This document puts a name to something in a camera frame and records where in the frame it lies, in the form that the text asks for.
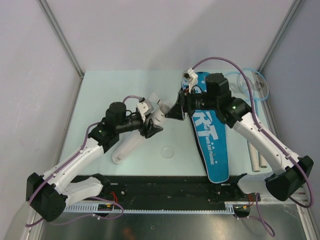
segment gray wall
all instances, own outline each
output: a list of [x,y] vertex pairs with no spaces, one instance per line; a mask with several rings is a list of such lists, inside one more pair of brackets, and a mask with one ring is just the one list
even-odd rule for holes
[[80,79],[37,1],[2,0],[0,35],[0,240],[16,216],[15,240],[27,177],[54,165]]
[[310,179],[320,225],[320,1],[308,0],[263,71],[280,139],[314,161]]

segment reflective floor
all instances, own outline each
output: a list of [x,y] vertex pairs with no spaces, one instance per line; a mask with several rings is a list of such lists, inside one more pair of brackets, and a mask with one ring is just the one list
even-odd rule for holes
[[[125,214],[115,220],[82,218],[65,226],[44,224],[42,240],[305,240],[295,205],[262,205],[264,219],[273,227],[270,237],[254,219],[237,220],[218,214]],[[257,210],[252,208],[252,216]],[[79,216],[64,213],[59,222]]]

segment racket handle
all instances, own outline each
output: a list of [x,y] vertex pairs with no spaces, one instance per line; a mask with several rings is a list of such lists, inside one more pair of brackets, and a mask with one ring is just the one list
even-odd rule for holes
[[248,149],[249,149],[249,153],[250,153],[252,171],[253,172],[260,172],[259,157],[258,157],[257,150],[250,142],[248,142]]
[[267,168],[268,167],[268,164],[267,164],[267,161],[266,159],[264,158],[264,156],[262,156],[260,153],[259,153],[259,158],[260,158],[260,168]]

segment white tabletop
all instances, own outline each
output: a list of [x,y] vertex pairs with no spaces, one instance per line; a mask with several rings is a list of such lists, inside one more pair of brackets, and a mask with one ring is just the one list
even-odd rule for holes
[[[72,154],[83,142],[87,126],[99,122],[112,102],[122,102],[128,95],[148,98],[155,92],[163,101],[175,103],[181,88],[183,70],[128,70],[128,71],[87,71],[85,73],[70,127],[60,160]],[[228,70],[206,70],[210,73],[226,73]],[[244,95],[235,95],[246,99]],[[129,99],[127,109],[134,110],[137,100]],[[261,103],[258,103],[259,118],[264,125],[267,121]],[[164,130],[147,139],[123,164],[111,160],[112,152],[130,133],[120,135],[120,141],[106,154],[88,165],[81,174],[121,176],[206,176],[192,127],[188,118],[184,121],[167,119]],[[252,173],[247,140],[227,127],[227,150],[230,175]],[[173,148],[174,157],[161,156],[164,147]],[[271,168],[261,168],[270,172]]]

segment white wall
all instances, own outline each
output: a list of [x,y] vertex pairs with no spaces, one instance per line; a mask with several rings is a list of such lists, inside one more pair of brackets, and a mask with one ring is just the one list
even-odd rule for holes
[[314,215],[320,225],[320,1],[302,5],[264,75],[281,140],[314,161],[310,179],[315,192]]
[[85,71],[186,69],[210,56],[257,68],[292,2],[48,0]]
[[37,1],[2,0],[0,34],[2,240],[25,202],[27,177],[57,159],[80,79]]

